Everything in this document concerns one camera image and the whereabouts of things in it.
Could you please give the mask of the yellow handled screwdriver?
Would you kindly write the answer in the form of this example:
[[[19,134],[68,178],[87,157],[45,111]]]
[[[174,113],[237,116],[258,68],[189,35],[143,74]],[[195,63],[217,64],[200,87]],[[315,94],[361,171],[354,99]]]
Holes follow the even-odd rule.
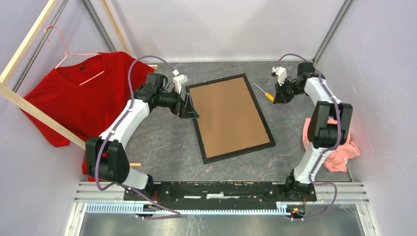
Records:
[[[274,101],[274,96],[272,96],[270,93],[266,92],[265,90],[263,90],[259,85],[257,85],[255,82],[253,83],[260,91],[262,91],[265,95],[265,97],[268,98],[268,100],[270,100],[271,102]]]

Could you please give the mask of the black picture frame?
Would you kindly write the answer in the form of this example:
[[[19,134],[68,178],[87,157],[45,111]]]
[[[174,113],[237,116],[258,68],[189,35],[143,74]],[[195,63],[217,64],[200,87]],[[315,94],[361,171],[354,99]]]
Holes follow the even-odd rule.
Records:
[[[272,148],[272,132],[245,74],[186,86],[204,164]]]

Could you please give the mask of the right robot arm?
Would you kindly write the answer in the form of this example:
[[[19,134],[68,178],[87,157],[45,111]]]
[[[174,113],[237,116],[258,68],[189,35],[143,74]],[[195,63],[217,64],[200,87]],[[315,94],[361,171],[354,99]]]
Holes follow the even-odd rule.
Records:
[[[308,148],[301,162],[286,178],[284,187],[285,197],[296,201],[303,194],[311,193],[320,165],[332,151],[347,141],[353,107],[331,92],[325,76],[311,62],[300,63],[297,78],[293,80],[280,66],[273,67],[271,74],[277,78],[274,104],[286,104],[296,95],[306,94],[315,105],[307,128]]]

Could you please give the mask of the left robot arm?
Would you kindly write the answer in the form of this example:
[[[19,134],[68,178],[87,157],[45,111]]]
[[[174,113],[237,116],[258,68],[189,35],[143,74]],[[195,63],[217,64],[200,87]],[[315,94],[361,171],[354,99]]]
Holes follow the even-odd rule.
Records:
[[[142,200],[154,196],[152,177],[130,166],[125,147],[139,124],[153,109],[168,108],[180,118],[198,118],[191,95],[181,91],[188,82],[184,74],[173,78],[174,88],[166,91],[167,77],[149,73],[146,82],[133,92],[125,108],[116,120],[100,134],[86,141],[87,175],[95,180],[110,181],[136,189]]]

